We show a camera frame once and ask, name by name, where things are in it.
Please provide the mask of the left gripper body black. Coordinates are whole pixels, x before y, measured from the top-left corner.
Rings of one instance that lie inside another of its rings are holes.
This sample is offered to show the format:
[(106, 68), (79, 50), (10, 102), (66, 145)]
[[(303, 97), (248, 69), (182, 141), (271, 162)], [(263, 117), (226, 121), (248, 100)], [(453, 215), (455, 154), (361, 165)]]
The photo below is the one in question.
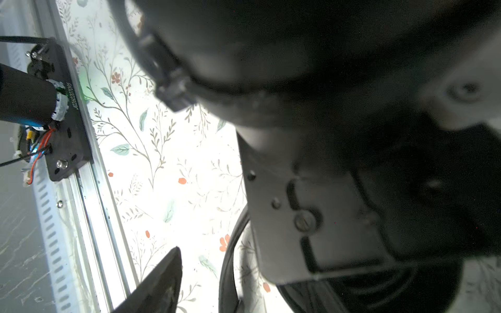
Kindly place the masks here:
[(337, 160), (335, 138), (237, 138), (260, 272), (274, 284), (500, 253), (500, 132), (421, 116), (396, 146)]

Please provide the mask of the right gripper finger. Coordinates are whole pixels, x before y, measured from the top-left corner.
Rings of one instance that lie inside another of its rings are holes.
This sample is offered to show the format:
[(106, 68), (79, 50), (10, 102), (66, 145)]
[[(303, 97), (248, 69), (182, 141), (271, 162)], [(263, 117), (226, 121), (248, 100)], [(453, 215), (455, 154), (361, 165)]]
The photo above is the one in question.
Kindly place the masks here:
[(182, 281), (181, 250), (174, 247), (113, 313), (173, 313)]

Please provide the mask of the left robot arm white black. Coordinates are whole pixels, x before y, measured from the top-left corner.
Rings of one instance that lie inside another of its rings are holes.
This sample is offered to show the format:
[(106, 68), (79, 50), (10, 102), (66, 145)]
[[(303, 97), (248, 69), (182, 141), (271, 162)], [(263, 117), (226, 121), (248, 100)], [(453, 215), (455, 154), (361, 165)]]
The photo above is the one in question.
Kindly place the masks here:
[(499, 1), (124, 1), (178, 112), (235, 126), (275, 284), (500, 253)]

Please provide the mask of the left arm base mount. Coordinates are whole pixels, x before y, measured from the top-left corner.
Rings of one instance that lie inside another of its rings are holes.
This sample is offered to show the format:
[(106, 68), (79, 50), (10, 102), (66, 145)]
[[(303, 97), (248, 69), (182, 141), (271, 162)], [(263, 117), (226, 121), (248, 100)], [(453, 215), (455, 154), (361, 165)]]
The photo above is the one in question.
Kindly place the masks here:
[(1, 121), (53, 130), (49, 178), (66, 179), (92, 159), (71, 63), (54, 38), (2, 36), (1, 42), (32, 45), (25, 71), (1, 65)]

